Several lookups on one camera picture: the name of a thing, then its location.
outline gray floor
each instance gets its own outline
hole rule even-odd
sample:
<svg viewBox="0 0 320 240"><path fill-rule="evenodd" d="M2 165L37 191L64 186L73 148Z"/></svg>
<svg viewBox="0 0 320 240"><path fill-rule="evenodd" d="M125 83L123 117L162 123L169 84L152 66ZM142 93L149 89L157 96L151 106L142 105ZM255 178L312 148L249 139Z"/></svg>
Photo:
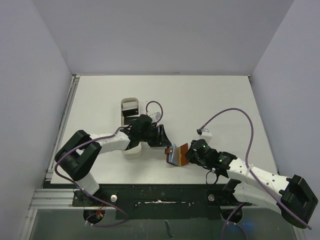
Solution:
<svg viewBox="0 0 320 240"><path fill-rule="evenodd" d="M268 209L244 209L240 224L250 240L295 240L292 226ZM84 226L82 210L38 210L31 240L168 240L164 220L130 220L111 227ZM109 210L108 218L101 224L115 222L115 211ZM219 240L222 220L192 218L168 220L174 240ZM244 240L237 226L227 227L224 240Z"/></svg>

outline black wire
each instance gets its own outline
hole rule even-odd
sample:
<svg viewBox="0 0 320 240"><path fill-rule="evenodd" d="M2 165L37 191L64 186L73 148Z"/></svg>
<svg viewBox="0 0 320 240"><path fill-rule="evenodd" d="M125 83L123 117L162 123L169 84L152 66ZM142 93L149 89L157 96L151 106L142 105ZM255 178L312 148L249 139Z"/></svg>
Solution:
<svg viewBox="0 0 320 240"><path fill-rule="evenodd" d="M206 173L206 175L205 175L205 184L209 184L208 183L208 174L209 173L211 173L212 171L208 171L207 173ZM212 185L215 185L217 182L218 182L218 180L219 180L219 175L217 175L217 174L215 174L216 175L216 179L215 179L215 181L214 181L214 183L212 184Z"/></svg>

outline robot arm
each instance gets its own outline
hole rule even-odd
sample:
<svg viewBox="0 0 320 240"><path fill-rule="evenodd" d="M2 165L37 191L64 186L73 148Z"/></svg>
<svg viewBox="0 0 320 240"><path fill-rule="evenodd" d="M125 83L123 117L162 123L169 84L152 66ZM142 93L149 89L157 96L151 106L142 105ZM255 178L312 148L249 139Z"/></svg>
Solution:
<svg viewBox="0 0 320 240"><path fill-rule="evenodd" d="M224 190L233 194L239 202L252 203L281 213L287 222L298 228L306 227L288 214L264 190L250 173L250 170L266 188L271 190L278 201L305 223L309 222L318 204L317 197L302 177L298 175L294 175L293 178L280 176L253 166L248 169L246 163L240 158L228 152L217 152L209 147L204 139L192 141L185 156L192 164L197 164L211 171L214 169L214 173L217 175L230 178Z"/></svg>
<svg viewBox="0 0 320 240"><path fill-rule="evenodd" d="M100 140L80 148L80 151L74 151L60 164L71 179L91 195L100 188L90 173L99 154L115 150L129 150L140 142L147 142L150 147L169 147L172 145L167 138L164 126L154 123L152 116L141 114L132 125L118 129L114 135L88 134L84 130L78 130L55 155L54 160L58 162L70 150L94 139Z"/></svg>

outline screw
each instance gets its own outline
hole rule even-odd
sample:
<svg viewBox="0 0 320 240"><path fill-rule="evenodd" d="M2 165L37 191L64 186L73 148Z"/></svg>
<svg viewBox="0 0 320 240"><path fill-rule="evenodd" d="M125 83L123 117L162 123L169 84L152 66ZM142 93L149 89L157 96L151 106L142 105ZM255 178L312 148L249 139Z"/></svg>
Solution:
<svg viewBox="0 0 320 240"><path fill-rule="evenodd" d="M215 200L215 195L210 194L210 195L208 196L208 199L209 199L210 202L214 201L214 200Z"/></svg>
<svg viewBox="0 0 320 240"><path fill-rule="evenodd" d="M110 200L111 200L111 202L113 202L113 203L116 202L117 199L118 199L117 195L114 195L114 194L110 197Z"/></svg>

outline white table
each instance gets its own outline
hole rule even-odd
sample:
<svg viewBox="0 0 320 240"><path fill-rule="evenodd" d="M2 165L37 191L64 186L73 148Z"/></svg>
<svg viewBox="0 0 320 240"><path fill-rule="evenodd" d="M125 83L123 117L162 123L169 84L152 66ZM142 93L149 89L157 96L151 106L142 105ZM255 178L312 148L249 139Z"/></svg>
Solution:
<svg viewBox="0 0 320 240"><path fill-rule="evenodd" d="M247 76L109 76L82 75L79 78L61 144L77 131L89 134L113 133L121 124L124 98L139 100L140 113L148 101L160 102L164 109L161 124L170 141L177 146L199 139L196 129L226 108L240 108L252 118L254 139L249 162L277 173L256 101ZM150 110L158 110L151 104ZM209 145L245 159L250 139L250 125L240 112L229 111L214 119L207 128L213 138ZM125 159L121 151L101 154L91 173L99 184L204 184L207 170L195 164L174 167L166 163L164 148L142 144L142 157ZM208 182L215 176L209 174ZM219 178L221 184L228 179ZM53 174L52 184L68 181Z"/></svg>

